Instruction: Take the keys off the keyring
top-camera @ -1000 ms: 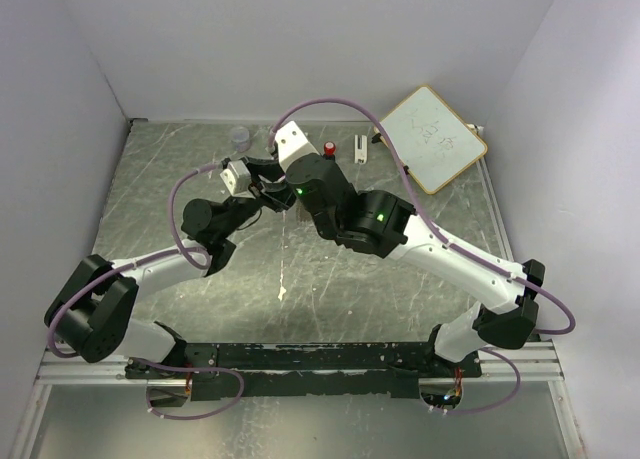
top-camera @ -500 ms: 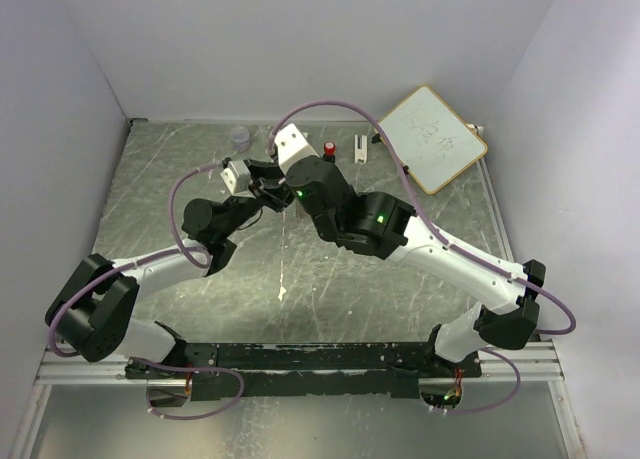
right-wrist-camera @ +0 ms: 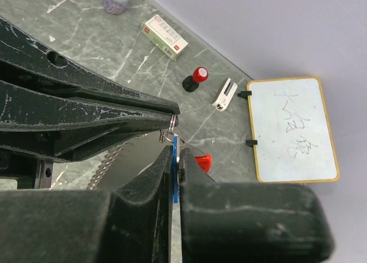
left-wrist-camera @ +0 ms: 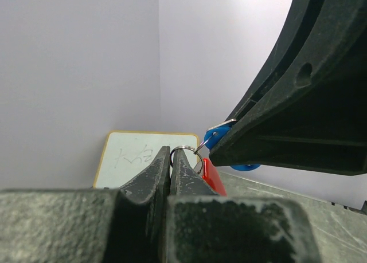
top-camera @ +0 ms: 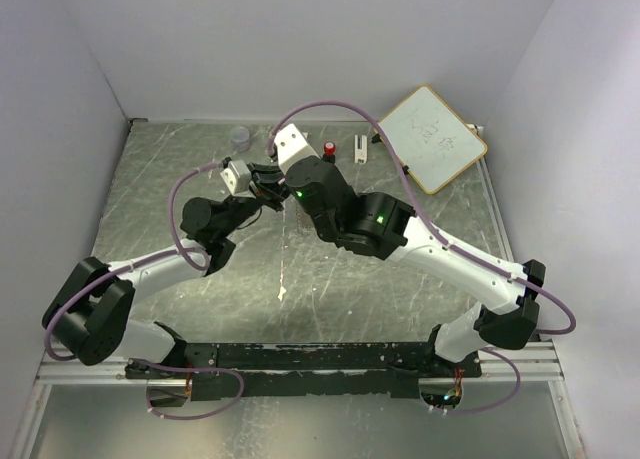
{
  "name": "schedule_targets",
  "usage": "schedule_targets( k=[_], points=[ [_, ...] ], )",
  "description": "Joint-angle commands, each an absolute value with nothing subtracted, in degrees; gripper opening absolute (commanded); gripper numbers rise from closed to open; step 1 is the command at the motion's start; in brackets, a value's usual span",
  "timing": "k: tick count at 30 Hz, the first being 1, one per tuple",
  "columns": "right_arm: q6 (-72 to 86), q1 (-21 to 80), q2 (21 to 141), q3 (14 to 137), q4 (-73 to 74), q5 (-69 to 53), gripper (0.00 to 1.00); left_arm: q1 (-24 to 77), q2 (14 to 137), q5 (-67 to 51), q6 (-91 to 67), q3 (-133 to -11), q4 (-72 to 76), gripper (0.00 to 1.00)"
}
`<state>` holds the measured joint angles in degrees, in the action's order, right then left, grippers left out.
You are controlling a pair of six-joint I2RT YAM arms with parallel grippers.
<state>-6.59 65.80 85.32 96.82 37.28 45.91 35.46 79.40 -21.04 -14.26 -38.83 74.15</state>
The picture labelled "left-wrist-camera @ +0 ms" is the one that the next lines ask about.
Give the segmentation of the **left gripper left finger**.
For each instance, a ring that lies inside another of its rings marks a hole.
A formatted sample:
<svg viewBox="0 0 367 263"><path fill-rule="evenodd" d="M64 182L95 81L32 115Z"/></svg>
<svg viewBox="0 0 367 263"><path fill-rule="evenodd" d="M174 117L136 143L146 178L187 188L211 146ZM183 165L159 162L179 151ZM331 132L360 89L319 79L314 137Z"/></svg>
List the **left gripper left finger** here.
<svg viewBox="0 0 367 263"><path fill-rule="evenodd" d="M161 262L170 149L112 189L1 191L2 262Z"/></svg>

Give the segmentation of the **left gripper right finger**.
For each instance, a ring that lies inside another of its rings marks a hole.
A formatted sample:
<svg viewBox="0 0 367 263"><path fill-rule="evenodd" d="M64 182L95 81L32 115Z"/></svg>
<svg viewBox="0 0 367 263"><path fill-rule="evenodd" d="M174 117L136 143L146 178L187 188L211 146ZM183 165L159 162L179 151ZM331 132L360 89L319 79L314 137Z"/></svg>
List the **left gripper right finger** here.
<svg viewBox="0 0 367 263"><path fill-rule="evenodd" d="M171 154L167 199L168 262L321 262L309 219L289 199L226 197Z"/></svg>

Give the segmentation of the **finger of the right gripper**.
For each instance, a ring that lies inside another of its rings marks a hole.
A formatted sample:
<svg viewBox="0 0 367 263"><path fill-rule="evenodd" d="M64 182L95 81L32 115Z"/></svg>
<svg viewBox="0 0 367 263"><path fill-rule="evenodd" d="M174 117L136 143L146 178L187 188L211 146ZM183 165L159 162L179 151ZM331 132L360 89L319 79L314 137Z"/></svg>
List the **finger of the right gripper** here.
<svg viewBox="0 0 367 263"><path fill-rule="evenodd" d="M215 166L366 173L366 0L292 0Z"/></svg>

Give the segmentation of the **blue key cap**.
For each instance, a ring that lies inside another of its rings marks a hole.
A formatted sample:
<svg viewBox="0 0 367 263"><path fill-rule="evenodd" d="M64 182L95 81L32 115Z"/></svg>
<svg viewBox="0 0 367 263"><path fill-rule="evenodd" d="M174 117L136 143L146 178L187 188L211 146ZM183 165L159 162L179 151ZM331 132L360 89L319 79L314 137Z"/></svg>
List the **blue key cap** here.
<svg viewBox="0 0 367 263"><path fill-rule="evenodd" d="M219 125L208 129L204 136L204 146L211 150L232 128L233 123ZM232 165L231 168L237 171L252 171L259 168L259 164Z"/></svg>

